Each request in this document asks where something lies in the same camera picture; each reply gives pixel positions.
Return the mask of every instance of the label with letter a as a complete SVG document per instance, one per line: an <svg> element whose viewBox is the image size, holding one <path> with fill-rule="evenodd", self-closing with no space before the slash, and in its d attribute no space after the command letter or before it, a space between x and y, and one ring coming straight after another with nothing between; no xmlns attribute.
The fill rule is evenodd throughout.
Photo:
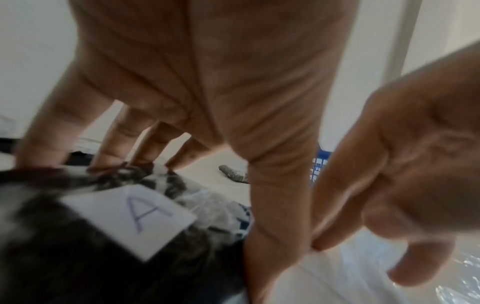
<svg viewBox="0 0 480 304"><path fill-rule="evenodd" d="M62 203L142 261L147 261L196 216L142 185L65 196Z"/></svg>

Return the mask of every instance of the plastic bag with dark contents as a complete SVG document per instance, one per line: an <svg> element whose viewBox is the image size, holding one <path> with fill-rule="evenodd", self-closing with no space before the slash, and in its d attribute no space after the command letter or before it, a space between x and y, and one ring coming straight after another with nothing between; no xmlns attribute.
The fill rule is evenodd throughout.
<svg viewBox="0 0 480 304"><path fill-rule="evenodd" d="M129 184L154 189L197 220L142 262L59 203ZM0 172L0 303L246 304L248 207L166 168Z"/></svg>

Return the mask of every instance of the finger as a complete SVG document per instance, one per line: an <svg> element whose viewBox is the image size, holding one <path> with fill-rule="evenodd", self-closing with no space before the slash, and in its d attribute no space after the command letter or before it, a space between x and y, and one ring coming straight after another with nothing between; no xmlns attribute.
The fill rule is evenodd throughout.
<svg viewBox="0 0 480 304"><path fill-rule="evenodd" d="M368 189L348 200L332 223L325 226L325 231L319 233L312 247L327 250L347 240L363 226L361 213L365 204L390 185L391 181L380 175Z"/></svg>
<svg viewBox="0 0 480 304"><path fill-rule="evenodd" d="M363 120L339 144L313 189L312 227L321 231L345 203L368 188L389 157L377 129Z"/></svg>
<svg viewBox="0 0 480 304"><path fill-rule="evenodd" d="M154 122L155 118L144 112L124 106L107 131L90 166L109 168L121 165L140 134Z"/></svg>
<svg viewBox="0 0 480 304"><path fill-rule="evenodd" d="M406 177L366 205L365 225L381 237L409 241L480 229L479 164L446 163Z"/></svg>
<svg viewBox="0 0 480 304"><path fill-rule="evenodd" d="M208 148L198 140L190 137L178 152L166 162L165 166L172 170L182 169L199 158L212 154L218 148L220 147L215 149Z"/></svg>
<svg viewBox="0 0 480 304"><path fill-rule="evenodd" d="M169 142L184 132L164 122L157 122L144 137L132 159L132 164L153 163Z"/></svg>
<svg viewBox="0 0 480 304"><path fill-rule="evenodd" d="M72 63L17 146L16 167L62 164L77 137L112 103Z"/></svg>
<svg viewBox="0 0 480 304"><path fill-rule="evenodd" d="M410 244L400 262L388 271L388 276L402 286L424 283L438 273L454 249L453 240Z"/></svg>

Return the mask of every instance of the hand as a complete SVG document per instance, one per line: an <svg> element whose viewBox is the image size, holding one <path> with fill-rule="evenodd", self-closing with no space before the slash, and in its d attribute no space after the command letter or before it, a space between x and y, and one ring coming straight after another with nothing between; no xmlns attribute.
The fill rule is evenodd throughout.
<svg viewBox="0 0 480 304"><path fill-rule="evenodd" d="M408 249L389 271L430 279L480 228L480 44L374 93L317 180L318 250L365 225Z"/></svg>
<svg viewBox="0 0 480 304"><path fill-rule="evenodd" d="M125 106L95 167L153 162L191 138L179 168L223 144L249 162L255 224L244 246L248 290L262 300L310 243L309 171L320 117L356 0L71 0L75 59L16 152L18 167L61 164L81 132Z"/></svg>

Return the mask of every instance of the blue basket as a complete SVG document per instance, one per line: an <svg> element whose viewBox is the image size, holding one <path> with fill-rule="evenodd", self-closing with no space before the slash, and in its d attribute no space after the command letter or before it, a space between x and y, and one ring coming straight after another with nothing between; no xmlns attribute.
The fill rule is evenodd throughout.
<svg viewBox="0 0 480 304"><path fill-rule="evenodd" d="M310 169L310 183L315 183L322 167L328 163L331 154L331 152L324 151L319 147L316 158L313 159L313 167Z"/></svg>

